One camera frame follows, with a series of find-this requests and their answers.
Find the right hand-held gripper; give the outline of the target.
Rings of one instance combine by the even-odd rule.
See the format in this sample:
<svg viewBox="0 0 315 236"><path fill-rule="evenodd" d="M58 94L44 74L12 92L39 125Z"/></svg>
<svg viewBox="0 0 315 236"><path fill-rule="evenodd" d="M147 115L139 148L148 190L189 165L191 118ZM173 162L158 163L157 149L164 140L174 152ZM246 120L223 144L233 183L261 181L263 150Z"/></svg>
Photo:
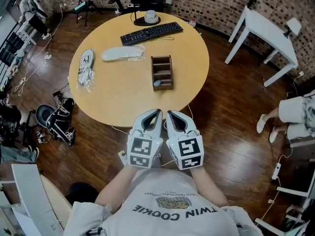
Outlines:
<svg viewBox="0 0 315 236"><path fill-rule="evenodd" d="M167 111L166 126L168 140L166 144L171 157L179 170L187 170L203 165L203 139L193 119L179 111Z"/></svg>

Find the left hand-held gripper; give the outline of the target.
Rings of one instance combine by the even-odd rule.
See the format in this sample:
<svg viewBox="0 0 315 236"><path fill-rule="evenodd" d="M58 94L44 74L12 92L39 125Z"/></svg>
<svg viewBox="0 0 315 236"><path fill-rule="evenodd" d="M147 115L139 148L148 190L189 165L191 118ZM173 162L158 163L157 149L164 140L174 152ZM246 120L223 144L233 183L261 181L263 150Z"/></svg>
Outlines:
<svg viewBox="0 0 315 236"><path fill-rule="evenodd" d="M151 168L158 158L163 139L160 138L163 112L152 109L134 122L127 138L127 163L140 168Z"/></svg>

